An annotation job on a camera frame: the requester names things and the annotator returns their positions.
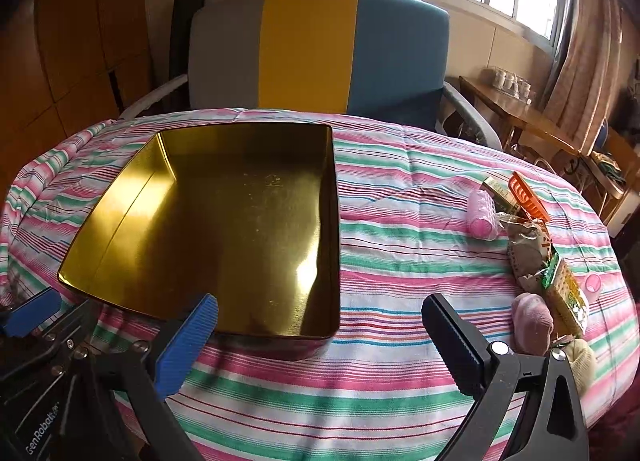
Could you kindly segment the pink sock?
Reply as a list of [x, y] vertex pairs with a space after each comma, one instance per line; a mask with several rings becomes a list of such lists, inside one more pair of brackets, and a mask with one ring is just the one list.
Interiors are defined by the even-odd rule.
[[553, 319], [544, 299], [536, 293], [521, 293], [512, 302], [511, 311], [518, 350], [528, 355], [544, 356], [553, 331]]

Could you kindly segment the cracker pack green label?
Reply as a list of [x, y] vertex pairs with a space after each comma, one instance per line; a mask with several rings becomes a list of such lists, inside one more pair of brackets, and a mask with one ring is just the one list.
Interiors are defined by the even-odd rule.
[[566, 334], [583, 337], [588, 328], [589, 302], [565, 259], [554, 252], [542, 277], [544, 299], [563, 322]]

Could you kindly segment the cream sock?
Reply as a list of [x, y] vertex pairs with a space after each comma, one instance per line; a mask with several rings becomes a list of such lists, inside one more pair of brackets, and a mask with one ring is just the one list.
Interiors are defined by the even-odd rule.
[[596, 376], [597, 357], [593, 349], [580, 337], [562, 337], [554, 347], [566, 355], [578, 395], [584, 396]]

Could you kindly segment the orange white snack bag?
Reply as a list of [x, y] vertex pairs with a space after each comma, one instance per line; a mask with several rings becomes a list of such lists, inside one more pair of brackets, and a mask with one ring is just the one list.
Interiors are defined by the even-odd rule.
[[508, 235], [506, 255], [518, 286], [542, 294], [542, 278], [551, 261], [552, 241], [546, 224], [513, 214], [499, 213], [498, 222]]

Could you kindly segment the pink hair roller with clip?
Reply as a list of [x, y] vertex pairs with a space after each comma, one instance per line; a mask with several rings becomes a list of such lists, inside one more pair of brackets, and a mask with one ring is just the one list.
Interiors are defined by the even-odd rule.
[[597, 302], [602, 289], [602, 282], [597, 273], [588, 273], [580, 281], [580, 290], [590, 305]]

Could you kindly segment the orange plastic comb clip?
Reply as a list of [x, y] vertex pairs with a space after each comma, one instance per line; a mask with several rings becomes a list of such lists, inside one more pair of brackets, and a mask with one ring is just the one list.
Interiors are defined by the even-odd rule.
[[550, 216], [532, 188], [528, 186], [524, 177], [514, 171], [508, 181], [509, 189], [518, 204], [531, 220], [544, 223], [550, 222]]

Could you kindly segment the small green cream carton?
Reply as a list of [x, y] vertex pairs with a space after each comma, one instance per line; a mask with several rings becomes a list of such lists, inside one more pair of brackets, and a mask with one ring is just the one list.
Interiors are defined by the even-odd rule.
[[496, 180], [495, 177], [487, 176], [480, 188], [488, 193], [489, 197], [494, 201], [495, 209], [499, 213], [518, 214], [521, 207], [516, 201], [511, 190], [502, 181]]

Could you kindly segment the striped pink green tablecloth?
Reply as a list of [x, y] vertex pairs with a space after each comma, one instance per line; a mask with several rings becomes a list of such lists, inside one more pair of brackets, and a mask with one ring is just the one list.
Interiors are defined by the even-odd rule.
[[515, 280], [506, 238], [473, 240], [465, 203], [487, 175], [523, 175], [544, 201], [555, 249], [602, 282], [586, 340], [597, 358], [582, 412], [592, 426], [622, 402], [639, 363], [636, 307], [596, 213], [562, 178], [498, 151], [420, 129], [335, 114], [206, 109], [104, 121], [1, 180], [1, 302], [55, 287], [81, 223], [160, 130], [224, 122], [332, 125], [341, 214], [341, 328], [323, 355], [285, 363], [207, 346], [168, 406], [205, 460], [433, 459], [472, 399], [423, 328], [442, 292], [488, 340], [511, 341]]

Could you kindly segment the gold maroon tin box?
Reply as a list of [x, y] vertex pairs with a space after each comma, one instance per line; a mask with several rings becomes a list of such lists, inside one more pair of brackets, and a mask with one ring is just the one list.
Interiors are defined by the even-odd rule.
[[82, 223], [58, 280], [158, 321], [210, 294], [220, 347], [297, 360], [340, 328], [340, 259], [329, 125], [222, 123], [155, 133]]

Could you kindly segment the wooden side table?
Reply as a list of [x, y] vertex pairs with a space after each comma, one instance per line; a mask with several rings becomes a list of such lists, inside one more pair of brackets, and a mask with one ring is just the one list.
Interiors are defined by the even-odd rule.
[[535, 108], [483, 84], [479, 80], [460, 76], [460, 93], [472, 104], [479, 100], [498, 116], [506, 126], [503, 149], [516, 144], [523, 133], [533, 134], [570, 156], [578, 156], [579, 148], [570, 136]]

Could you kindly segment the wooden wardrobe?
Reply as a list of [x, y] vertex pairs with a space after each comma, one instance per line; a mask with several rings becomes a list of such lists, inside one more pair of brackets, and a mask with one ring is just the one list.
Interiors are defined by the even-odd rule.
[[1, 183], [152, 88], [144, 0], [20, 0], [1, 28]]

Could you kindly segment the white cups on table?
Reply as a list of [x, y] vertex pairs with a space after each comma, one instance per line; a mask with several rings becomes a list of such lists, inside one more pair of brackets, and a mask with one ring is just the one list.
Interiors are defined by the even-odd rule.
[[499, 67], [492, 67], [491, 70], [494, 74], [491, 80], [491, 86], [493, 88], [526, 105], [533, 103], [535, 92], [533, 91], [532, 84], [514, 72], [506, 71]]

